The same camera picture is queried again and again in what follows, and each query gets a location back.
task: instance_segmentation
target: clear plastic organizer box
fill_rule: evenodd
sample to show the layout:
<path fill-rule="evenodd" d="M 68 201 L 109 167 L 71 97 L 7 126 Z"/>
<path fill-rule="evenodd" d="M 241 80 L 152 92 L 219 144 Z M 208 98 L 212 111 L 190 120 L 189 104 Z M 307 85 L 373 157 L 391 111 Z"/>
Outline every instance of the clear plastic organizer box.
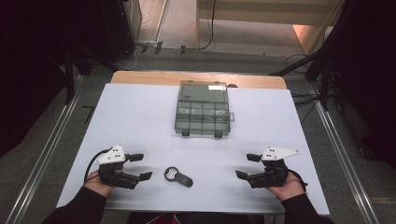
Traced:
<path fill-rule="evenodd" d="M 231 128 L 226 83 L 181 81 L 175 130 L 183 136 L 228 135 Z"/>

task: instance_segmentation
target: cable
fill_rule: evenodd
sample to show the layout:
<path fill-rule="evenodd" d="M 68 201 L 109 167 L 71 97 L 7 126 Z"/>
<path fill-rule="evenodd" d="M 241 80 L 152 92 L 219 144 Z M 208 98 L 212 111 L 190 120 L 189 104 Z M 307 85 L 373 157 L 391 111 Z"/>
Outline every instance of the cable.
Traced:
<path fill-rule="evenodd" d="M 336 8 L 339 8 L 339 5 L 340 4 L 342 4 L 343 2 L 342 1 L 339 1 L 338 2 L 338 5 L 334 8 L 334 10 L 332 11 L 332 15 L 330 16 L 330 19 L 332 19 L 332 17 L 334 16 L 334 13 L 336 12 Z M 322 45 L 320 46 L 320 49 L 324 46 L 324 44 L 325 44 L 325 42 L 326 42 L 326 38 L 325 38 L 325 35 L 326 35 L 326 30 L 325 31 L 323 31 L 323 37 L 322 37 Z M 289 58 L 287 58 L 286 59 L 286 67 L 288 67 L 288 59 Z M 305 71 L 305 72 L 296 72 L 296 73 L 298 73 L 298 74 L 304 74 L 304 73 L 306 73 L 307 71 Z"/>
<path fill-rule="evenodd" d="M 302 93 L 295 93 L 291 92 L 291 97 L 307 97 L 307 96 L 319 96 L 319 94 L 302 94 Z"/>
<path fill-rule="evenodd" d="M 207 28 L 209 28 L 209 31 L 212 32 L 212 27 L 210 27 L 209 23 L 209 8 L 207 7 L 207 0 L 205 0 L 205 8 L 206 8 L 206 23 L 207 23 Z"/>
<path fill-rule="evenodd" d="M 210 43 L 212 43 L 212 40 L 213 40 L 213 21 L 214 21 L 214 19 L 215 19 L 215 11 L 216 11 L 216 0 L 214 0 L 213 1 L 213 11 L 212 11 L 212 29 L 211 29 L 211 35 L 210 35 L 210 40 L 209 40 L 209 42 L 207 43 L 207 45 L 206 46 L 204 46 L 203 48 L 200 48 L 200 49 L 198 49 L 198 50 L 203 50 L 203 49 L 206 49 L 209 45 L 210 45 Z"/>
<path fill-rule="evenodd" d="M 123 65 L 121 65 L 121 64 L 119 64 L 119 63 L 114 63 L 114 64 L 118 65 L 119 67 L 121 67 L 121 68 L 123 68 L 123 69 L 125 69 L 125 70 L 131 70 L 131 69 L 135 68 L 135 67 L 137 66 L 136 52 L 137 52 L 139 49 L 142 49 L 142 48 L 136 48 L 136 49 L 134 50 L 134 65 L 133 65 L 132 67 L 124 67 Z"/>
<path fill-rule="evenodd" d="M 94 175 L 93 177 L 86 179 L 84 183 L 86 183 L 86 182 L 88 182 L 88 181 L 90 181 L 90 180 L 96 178 L 97 176 L 99 176 L 99 175 Z"/>
<path fill-rule="evenodd" d="M 216 0 L 213 1 L 212 22 L 211 22 L 212 28 L 211 29 L 209 28 L 209 30 L 211 31 L 210 32 L 211 35 L 210 35 L 210 40 L 209 40 L 209 42 L 207 43 L 206 46 L 204 46 L 203 48 L 199 48 L 199 49 L 168 49 L 168 50 L 186 50 L 187 51 L 187 50 L 203 50 L 203 49 L 206 49 L 212 43 L 212 40 L 213 40 L 213 22 L 214 22 L 214 19 L 215 19 L 215 11 L 216 11 Z"/>
<path fill-rule="evenodd" d="M 308 186 L 308 184 L 303 181 L 303 178 L 297 172 L 291 169 L 288 169 L 288 172 L 292 173 L 295 177 L 297 177 L 300 180 L 300 184 L 303 187 L 304 191 L 306 192 L 306 186 Z"/>
<path fill-rule="evenodd" d="M 92 160 L 90 161 L 90 164 L 88 164 L 87 171 L 85 171 L 84 181 L 83 181 L 82 183 L 85 183 L 86 181 L 89 180 L 89 179 L 87 179 L 87 177 L 88 177 L 88 172 L 91 170 L 91 166 L 92 166 L 93 162 L 96 160 L 96 158 L 97 158 L 98 156 L 100 156 L 100 154 L 107 153 L 109 150 L 111 150 L 111 148 L 110 148 L 110 149 L 105 149 L 105 150 L 102 150 L 102 151 L 98 152 L 98 153 L 92 158 Z"/>
<path fill-rule="evenodd" d="M 296 108 L 300 108 L 301 106 L 306 105 L 306 104 L 311 103 L 311 102 L 316 101 L 316 100 L 318 100 L 318 97 L 304 99 L 302 101 L 298 101 L 298 102 L 294 103 L 294 105 L 296 106 Z"/>
<path fill-rule="evenodd" d="M 142 21 L 142 24 L 144 24 L 149 21 L 149 14 L 147 14 L 146 12 L 142 12 L 142 15 L 145 15 L 148 17 L 148 19 L 146 21 Z"/>
<path fill-rule="evenodd" d="M 304 56 L 304 59 L 306 58 L 306 55 L 305 55 L 305 54 L 293 54 L 293 55 L 290 55 L 290 56 L 286 59 L 286 61 L 285 61 L 286 67 L 289 67 L 289 66 L 288 66 L 288 60 L 289 60 L 290 58 L 292 58 L 292 57 L 294 57 L 294 56 L 298 56 L 298 55 L 303 55 L 303 56 Z M 293 70 L 293 72 L 298 73 L 298 74 L 304 74 L 304 73 L 306 73 L 307 71 L 308 71 L 308 70 L 303 71 L 303 72 L 297 72 L 296 70 Z"/>
<path fill-rule="evenodd" d="M 318 102 L 319 102 L 319 100 L 317 100 L 317 101 L 312 105 L 312 107 L 309 109 L 308 113 L 306 113 L 305 117 L 304 117 L 303 120 L 301 121 L 301 124 L 304 123 L 306 117 L 308 117 L 308 115 L 312 112 L 312 110 L 314 109 L 315 105 L 316 105 Z"/>

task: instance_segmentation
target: gray floor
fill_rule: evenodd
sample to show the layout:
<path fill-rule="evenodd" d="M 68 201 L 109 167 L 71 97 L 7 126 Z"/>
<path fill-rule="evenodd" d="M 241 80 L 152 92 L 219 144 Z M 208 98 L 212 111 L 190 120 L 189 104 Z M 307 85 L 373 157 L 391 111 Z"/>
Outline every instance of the gray floor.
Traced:
<path fill-rule="evenodd" d="M 274 27 L 274 31 L 286 29 Z M 229 72 L 251 75 L 263 75 L 275 72 L 285 67 L 287 56 L 295 53 L 298 42 L 292 32 L 287 39 L 293 40 L 292 48 L 276 51 L 275 40 L 268 41 L 267 46 L 273 45 L 272 51 L 264 54 L 255 52 L 235 52 L 228 48 L 224 52 L 188 51 L 180 55 L 179 51 L 163 49 L 155 54 L 153 49 L 145 53 L 138 50 L 127 59 L 120 62 L 133 70 L 165 70 L 165 71 L 211 71 Z M 83 77 L 79 85 L 79 97 L 62 136 L 51 155 L 46 172 L 43 174 L 38 187 L 34 190 L 32 201 L 27 206 L 21 223 L 40 223 L 56 206 L 63 184 L 70 171 L 77 154 L 79 145 L 88 127 L 85 123 L 90 109 L 84 105 L 96 105 L 103 87 L 112 77 L 112 72 L 95 62 L 94 71 L 90 77 Z M 291 73 L 285 76 L 287 86 L 291 92 L 309 93 L 309 83 L 302 75 Z M 0 223 L 5 223 L 14 203 L 35 167 L 35 162 L 50 137 L 52 128 L 64 110 L 65 92 L 61 92 L 51 103 L 46 112 L 35 123 L 25 140 L 6 156 L 0 158 Z M 311 149 L 318 171 L 318 177 L 323 187 L 327 203 L 331 212 L 331 219 L 336 223 L 364 223 L 361 211 L 357 206 L 346 176 L 337 159 L 330 138 L 323 126 L 314 103 L 297 108 L 306 141 Z M 341 113 L 336 109 L 332 100 L 329 102 L 330 115 L 340 134 L 361 183 L 364 186 L 381 223 L 394 223 L 396 215 L 396 171 L 382 161 L 367 161 L 359 153 L 359 146 L 354 140 L 348 125 Z M 106 211 L 102 223 L 125 223 L 127 212 Z M 274 217 L 266 217 L 267 223 L 272 223 Z M 277 216 L 274 223 L 282 223 L 283 217 Z"/>

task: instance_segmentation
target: floor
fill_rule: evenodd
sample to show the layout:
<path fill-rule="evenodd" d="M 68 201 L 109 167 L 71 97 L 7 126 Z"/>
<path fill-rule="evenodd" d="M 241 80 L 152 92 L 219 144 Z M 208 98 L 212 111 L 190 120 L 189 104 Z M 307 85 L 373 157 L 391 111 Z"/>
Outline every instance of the floor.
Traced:
<path fill-rule="evenodd" d="M 191 19 L 189 13 L 193 2 L 168 0 L 157 39 L 155 35 L 147 35 L 143 41 L 153 44 L 162 41 L 163 49 L 160 53 L 155 53 L 153 49 L 142 53 L 139 49 L 119 64 L 131 70 L 263 75 L 278 71 L 285 67 L 285 63 L 293 63 L 301 57 L 289 56 L 303 53 L 289 25 L 221 21 L 215 22 L 214 38 L 206 50 L 189 51 L 183 55 L 179 50 L 168 50 L 193 46 L 192 25 L 187 23 Z M 147 13 L 150 19 L 155 17 L 141 5 L 142 12 Z M 207 28 L 206 33 L 203 30 L 206 35 L 201 35 L 204 44 L 209 37 L 207 21 L 201 21 L 201 28 Z M 233 30 L 241 28 L 244 32 L 233 34 Z M 24 141 L 0 158 L 0 223 L 6 223 L 7 220 L 8 223 L 40 223 L 55 208 L 89 125 L 91 106 L 97 104 L 103 87 L 112 77 L 112 72 L 101 64 L 92 62 L 92 67 L 94 70 L 90 77 L 76 74 L 78 92 L 73 104 L 64 106 L 65 92 L 61 92 Z M 284 76 L 291 92 L 315 92 L 319 81 L 305 81 L 300 74 L 305 70 L 305 67 L 301 67 Z M 297 106 L 297 112 L 331 212 L 330 218 L 335 223 L 393 223 L 396 219 L 396 171 L 382 161 L 368 161 L 361 157 L 359 145 L 345 118 L 338 112 L 336 102 L 330 99 L 329 112 L 326 114 L 330 116 L 342 148 L 346 151 L 363 192 L 370 199 L 369 205 L 375 211 L 376 220 L 368 221 L 357 203 L 354 185 L 348 182 L 348 171 L 344 169 L 343 160 L 336 150 L 340 143 L 334 143 L 329 136 L 320 105 L 310 102 Z M 59 117 L 66 117 L 67 122 L 59 123 Z M 37 170 L 42 171 L 41 175 L 34 175 Z M 17 202 L 19 196 L 26 196 L 27 200 Z M 16 204 L 22 208 L 20 211 L 12 211 Z M 128 216 L 127 212 L 106 211 L 102 223 L 125 223 Z M 282 216 L 265 218 L 267 223 L 283 223 Z"/>

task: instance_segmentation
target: wire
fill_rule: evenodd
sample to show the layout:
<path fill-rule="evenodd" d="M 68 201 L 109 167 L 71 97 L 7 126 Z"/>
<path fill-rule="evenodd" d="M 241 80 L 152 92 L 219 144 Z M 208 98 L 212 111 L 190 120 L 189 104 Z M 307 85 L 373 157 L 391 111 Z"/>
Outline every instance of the wire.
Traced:
<path fill-rule="evenodd" d="M 215 19 L 215 11 L 216 11 L 216 0 L 213 1 L 212 29 L 211 29 L 210 40 L 209 40 L 209 42 L 207 43 L 206 46 L 204 46 L 203 48 L 200 48 L 200 49 L 198 49 L 198 50 L 206 49 L 206 48 L 210 45 L 210 43 L 212 43 L 212 40 L 213 40 L 213 21 L 214 21 L 214 19 Z"/>
<path fill-rule="evenodd" d="M 121 65 L 120 63 L 115 63 L 115 64 L 118 65 L 119 67 L 125 69 L 125 70 L 131 70 L 131 69 L 135 68 L 135 67 L 137 66 L 136 52 L 137 52 L 139 49 L 142 49 L 142 48 L 136 48 L 136 49 L 134 50 L 134 65 L 133 65 L 132 67 L 124 67 L 124 66 Z"/>
<path fill-rule="evenodd" d="M 209 8 L 207 7 L 207 0 L 205 0 L 205 8 L 206 8 L 206 23 L 207 23 L 207 28 L 209 28 L 209 31 L 212 32 L 212 27 L 210 27 L 209 23 Z"/>
<path fill-rule="evenodd" d="M 82 183 L 85 183 L 85 182 L 87 181 L 88 172 L 91 170 L 91 166 L 92 166 L 93 162 L 96 160 L 96 158 L 97 158 L 98 156 L 100 156 L 100 154 L 107 153 L 109 150 L 111 150 L 111 148 L 110 148 L 110 149 L 106 149 L 106 150 L 102 150 L 102 151 L 98 152 L 98 153 L 92 158 L 92 160 L 90 161 L 90 164 L 88 164 L 87 170 L 85 171 L 84 181 L 83 181 Z"/>
<path fill-rule="evenodd" d="M 185 50 L 185 51 L 187 51 L 187 50 L 203 50 L 203 49 L 206 49 L 212 43 L 212 40 L 213 40 L 213 22 L 214 22 L 214 19 L 215 19 L 215 11 L 216 11 L 216 0 L 213 1 L 211 29 L 209 28 L 211 34 L 210 34 L 210 40 L 209 40 L 209 42 L 207 43 L 206 46 L 204 46 L 203 48 L 199 48 L 199 49 L 168 49 L 168 50 Z"/>
<path fill-rule="evenodd" d="M 291 92 L 292 97 L 306 97 L 306 96 L 318 96 L 319 94 L 310 94 L 310 93 L 296 93 L 296 92 Z"/>
<path fill-rule="evenodd" d="M 90 180 L 96 178 L 97 176 L 99 176 L 99 175 L 94 175 L 93 177 L 86 179 L 85 182 L 88 182 L 88 181 L 90 181 Z"/>
<path fill-rule="evenodd" d="M 142 12 L 142 15 L 145 15 L 148 17 L 148 19 L 146 21 L 142 21 L 142 24 L 144 24 L 149 21 L 149 14 L 147 14 L 146 12 Z"/>
<path fill-rule="evenodd" d="M 342 1 L 339 1 L 338 2 L 338 5 L 337 5 L 337 7 L 335 7 L 335 8 L 338 8 L 339 7 L 339 4 L 342 4 Z M 336 12 L 336 10 L 333 10 L 332 11 L 332 15 L 330 16 L 330 18 L 332 19 L 332 17 L 334 16 L 334 13 Z M 327 30 L 324 30 L 323 31 L 323 34 L 322 34 L 322 44 L 321 44 L 321 46 L 320 46 L 320 48 L 321 47 L 323 47 L 323 45 L 325 44 L 325 42 L 326 42 L 326 31 Z M 294 55 L 291 55 L 291 56 L 289 56 L 287 59 L 286 59 L 286 67 L 288 67 L 288 59 L 289 58 L 291 58 L 291 57 L 293 57 L 293 56 L 296 56 L 296 55 L 304 55 L 304 54 L 294 54 Z M 298 74 L 304 74 L 304 73 L 306 73 L 308 70 L 306 70 L 305 72 L 296 72 L 295 70 L 293 70 L 295 73 L 298 73 Z"/>
<path fill-rule="evenodd" d="M 285 61 L 286 67 L 289 67 L 289 65 L 288 65 L 288 60 L 289 60 L 290 58 L 292 58 L 292 57 L 294 57 L 294 56 L 298 56 L 298 55 L 303 55 L 303 56 L 304 56 L 304 59 L 306 58 L 306 55 L 305 55 L 305 54 L 293 54 L 293 55 L 290 55 L 290 56 L 286 59 L 286 61 Z M 297 70 L 297 69 L 293 70 L 293 72 L 298 73 L 298 74 L 304 74 L 304 73 L 306 73 L 306 72 L 308 71 L 308 70 L 306 70 L 306 71 L 303 71 L 303 72 L 297 72 L 296 70 Z"/>
<path fill-rule="evenodd" d="M 308 115 L 312 112 L 312 110 L 314 109 L 315 105 L 319 102 L 319 100 L 316 100 L 315 103 L 312 105 L 312 107 L 309 109 L 308 113 L 306 113 L 305 117 L 303 118 L 303 120 L 301 121 L 301 124 L 304 123 L 306 117 L 308 117 Z"/>
<path fill-rule="evenodd" d="M 306 104 L 311 103 L 311 102 L 316 101 L 316 100 L 318 100 L 318 97 L 304 99 L 302 101 L 298 101 L 298 102 L 294 103 L 294 105 L 296 106 L 296 108 L 299 108 L 299 107 L 301 107 L 303 105 L 306 105 Z"/>

